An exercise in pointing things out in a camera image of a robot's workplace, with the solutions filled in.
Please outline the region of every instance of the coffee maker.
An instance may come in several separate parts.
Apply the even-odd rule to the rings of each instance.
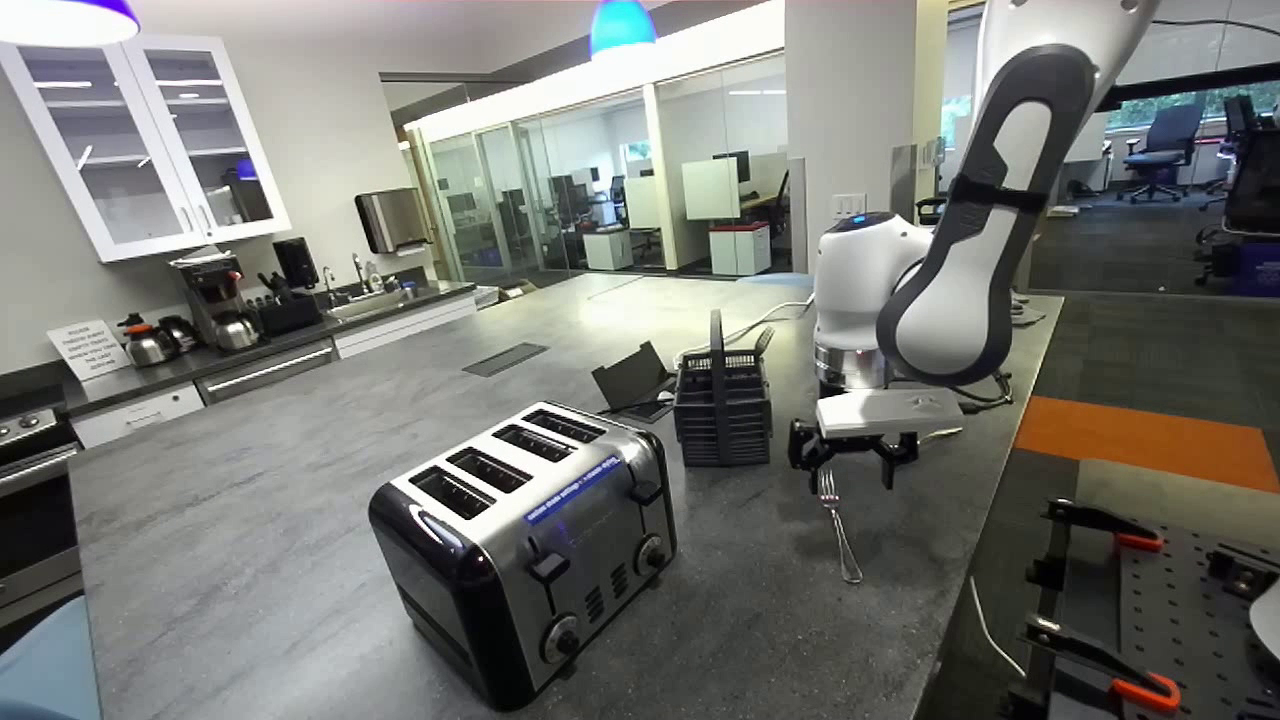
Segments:
[[[206,248],[182,260],[167,260],[167,269],[182,274],[190,290],[194,318],[206,342],[219,352],[241,352],[262,339],[262,327],[248,305],[241,301],[246,273],[234,252]]]

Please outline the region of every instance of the toaster knob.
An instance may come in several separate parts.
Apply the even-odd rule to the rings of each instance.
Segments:
[[[637,547],[637,576],[667,566],[667,545],[662,537],[643,537]]]
[[[576,637],[576,614],[561,614],[544,637],[547,663],[571,658],[582,648],[586,638]]]

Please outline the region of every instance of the electrical outlet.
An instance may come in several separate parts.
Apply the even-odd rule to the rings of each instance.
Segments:
[[[867,193],[831,193],[831,218],[867,211]]]

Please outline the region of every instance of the toaster slot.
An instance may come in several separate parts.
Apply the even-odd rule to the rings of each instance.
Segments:
[[[494,430],[494,435],[504,439],[504,445],[515,445],[515,447],[523,447],[523,453],[534,453],[534,457],[542,457],[542,459],[553,459],[553,464],[561,464],[563,457],[571,457],[567,445],[561,445],[561,439],[553,439],[553,435],[544,435],[544,430],[527,430],[527,426],[519,426],[519,425],[507,425],[507,426],[502,426],[502,430]]]
[[[446,468],[425,468],[409,484],[429,490],[435,504],[451,507],[459,518],[481,517],[494,500],[472,484],[449,476]]]
[[[544,410],[544,408],[527,410],[523,425],[547,426],[547,430],[582,439],[582,445],[592,445],[595,435],[604,435],[604,426],[595,426],[595,425],[582,425],[571,417],[556,417],[556,410]]]
[[[534,478],[527,473],[519,473],[489,453],[476,453],[476,447],[451,453],[449,464],[472,473],[476,478],[486,478],[498,490],[515,490],[519,484]]]

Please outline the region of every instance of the orange mat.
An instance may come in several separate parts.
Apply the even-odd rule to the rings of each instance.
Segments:
[[[1015,447],[1280,490],[1262,426],[1032,397]]]

